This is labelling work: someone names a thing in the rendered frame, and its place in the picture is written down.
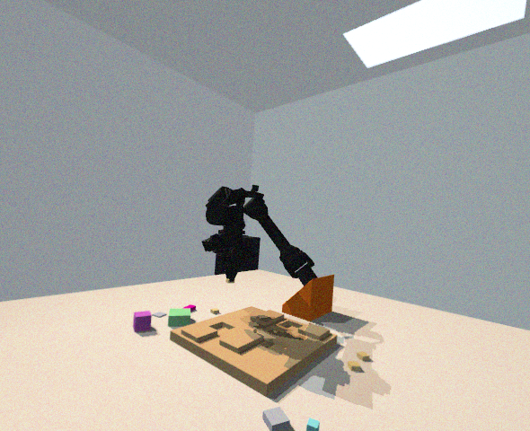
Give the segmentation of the green block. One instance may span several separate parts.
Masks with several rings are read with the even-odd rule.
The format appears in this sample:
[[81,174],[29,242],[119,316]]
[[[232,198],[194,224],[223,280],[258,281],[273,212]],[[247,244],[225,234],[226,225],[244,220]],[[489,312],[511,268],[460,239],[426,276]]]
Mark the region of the green block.
[[190,325],[190,308],[170,309],[167,327]]

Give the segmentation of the teal block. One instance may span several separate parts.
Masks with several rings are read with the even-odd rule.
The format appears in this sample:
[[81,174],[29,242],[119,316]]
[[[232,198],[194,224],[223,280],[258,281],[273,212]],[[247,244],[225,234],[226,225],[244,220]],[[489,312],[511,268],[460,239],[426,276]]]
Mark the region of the teal block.
[[319,431],[320,430],[320,421],[309,418],[306,431]]

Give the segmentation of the purple cube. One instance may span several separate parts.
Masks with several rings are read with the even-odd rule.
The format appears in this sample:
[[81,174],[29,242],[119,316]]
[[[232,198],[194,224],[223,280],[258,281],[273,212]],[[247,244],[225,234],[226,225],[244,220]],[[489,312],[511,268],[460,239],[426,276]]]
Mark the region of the purple cube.
[[151,327],[151,313],[146,312],[134,312],[133,316],[133,331],[146,331],[150,330]]

